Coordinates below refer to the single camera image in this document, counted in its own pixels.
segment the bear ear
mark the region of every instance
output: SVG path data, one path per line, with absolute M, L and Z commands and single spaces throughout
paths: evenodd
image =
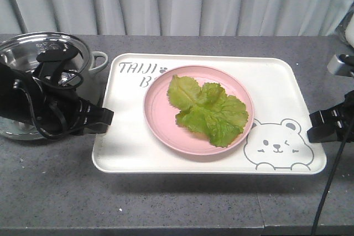
M 257 119 L 253 119 L 253 123 L 252 123 L 252 128 L 261 125 L 260 121 L 258 121 Z
M 295 131 L 297 133 L 301 132 L 301 126 L 295 120 L 287 118 L 287 119 L 282 120 L 282 122 L 280 124 L 285 126 L 285 127 L 290 128 L 291 130 L 293 130 L 293 131 Z

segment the pot rim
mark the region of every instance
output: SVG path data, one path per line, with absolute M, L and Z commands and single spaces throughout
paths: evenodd
M 60 41 L 68 43 L 79 50 L 83 63 L 79 72 L 83 71 L 91 59 L 91 51 L 87 44 L 76 36 L 62 32 L 32 32 L 19 34 L 0 43 L 0 54 L 3 52 L 29 42 L 35 41 Z

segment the gray countertop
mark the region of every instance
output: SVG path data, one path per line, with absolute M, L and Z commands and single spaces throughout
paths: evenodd
M 276 57 L 292 67 L 310 113 L 342 102 L 353 88 L 351 78 L 326 69 L 333 54 L 353 53 L 335 36 L 78 37 L 110 62 L 123 53 Z M 103 90 L 108 72 L 99 74 Z M 141 175 L 96 169 L 94 139 L 0 138 L 1 235 L 306 235 L 340 144 L 323 144 L 327 167 L 312 176 Z M 348 144 L 318 234 L 354 232 L 353 161 Z

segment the white tray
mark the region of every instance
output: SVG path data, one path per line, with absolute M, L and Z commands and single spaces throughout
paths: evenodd
M 186 155 L 150 131 L 143 114 L 148 86 L 185 65 L 218 68 L 248 90 L 255 127 L 239 146 L 218 155 Z M 93 163 L 103 172 L 310 175 L 326 165 L 322 145 L 308 141 L 309 112 L 292 69 L 279 59 L 123 54 L 111 65 L 103 106 L 114 111 L 107 133 L 97 134 L 93 146 Z M 273 145 L 283 152 L 275 153 Z

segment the stainless steel pot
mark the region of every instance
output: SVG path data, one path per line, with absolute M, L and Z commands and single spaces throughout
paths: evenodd
M 58 32 L 37 32 L 15 36 L 0 43 L 0 62 L 12 69 L 32 72 L 39 65 L 36 57 L 48 50 L 68 49 L 74 46 L 78 55 L 70 60 L 66 69 L 79 72 L 84 78 L 77 94 L 93 104 L 98 104 L 101 98 L 101 88 L 96 81 L 96 75 L 108 65 L 108 56 L 100 51 L 91 52 L 89 47 L 79 38 Z M 102 64 L 96 66 L 97 58 L 102 57 Z M 75 85 L 79 78 L 72 74 L 63 74 L 62 83 Z M 34 127 L 0 117 L 0 135 L 18 140 L 43 138 Z

